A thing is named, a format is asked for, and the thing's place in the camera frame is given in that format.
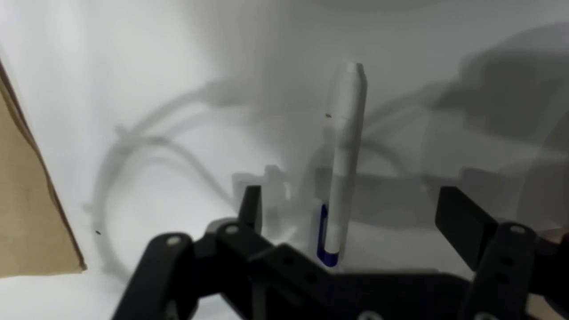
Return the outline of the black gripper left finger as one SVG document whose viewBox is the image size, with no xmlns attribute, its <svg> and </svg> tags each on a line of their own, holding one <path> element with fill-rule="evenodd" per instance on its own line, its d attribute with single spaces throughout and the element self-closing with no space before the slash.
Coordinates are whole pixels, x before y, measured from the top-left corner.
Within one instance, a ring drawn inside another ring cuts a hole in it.
<svg viewBox="0 0 569 320">
<path fill-rule="evenodd" d="M 250 185 L 244 193 L 241 210 L 239 210 L 239 223 L 260 232 L 262 230 L 262 187 Z"/>
</svg>

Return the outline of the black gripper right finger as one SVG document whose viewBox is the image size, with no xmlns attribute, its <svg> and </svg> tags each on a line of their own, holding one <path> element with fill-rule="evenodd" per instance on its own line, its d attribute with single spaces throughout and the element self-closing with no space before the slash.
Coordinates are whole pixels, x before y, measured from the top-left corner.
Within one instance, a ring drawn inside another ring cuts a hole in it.
<svg viewBox="0 0 569 320">
<path fill-rule="evenodd" d="M 472 271 L 477 271 L 499 223 L 461 189 L 443 187 L 438 200 L 436 226 L 461 260 Z"/>
</svg>

